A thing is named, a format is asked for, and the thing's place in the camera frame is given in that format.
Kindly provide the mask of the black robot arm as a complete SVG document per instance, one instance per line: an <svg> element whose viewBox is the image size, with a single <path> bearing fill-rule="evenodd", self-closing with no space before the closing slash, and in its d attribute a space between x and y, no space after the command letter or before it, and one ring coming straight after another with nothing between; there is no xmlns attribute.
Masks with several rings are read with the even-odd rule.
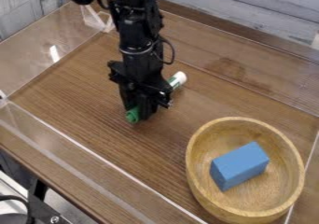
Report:
<svg viewBox="0 0 319 224"><path fill-rule="evenodd" d="M110 11L120 35L122 60L107 63L110 80L118 83L126 118L131 123L150 119L168 107L174 91L162 75L163 48L172 43L160 35L163 15L158 0L71 0L80 6L98 3Z"/></svg>

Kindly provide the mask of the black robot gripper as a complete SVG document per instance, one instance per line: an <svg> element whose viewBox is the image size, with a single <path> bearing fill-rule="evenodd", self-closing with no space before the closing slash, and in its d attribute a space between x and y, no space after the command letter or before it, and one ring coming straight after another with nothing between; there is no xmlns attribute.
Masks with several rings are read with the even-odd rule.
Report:
<svg viewBox="0 0 319 224"><path fill-rule="evenodd" d="M139 107L140 119L148 120L159 105L167 107L172 88L162 75L163 45L152 44L147 49L122 49L122 61L110 61L110 80L119 85L126 110Z"/></svg>

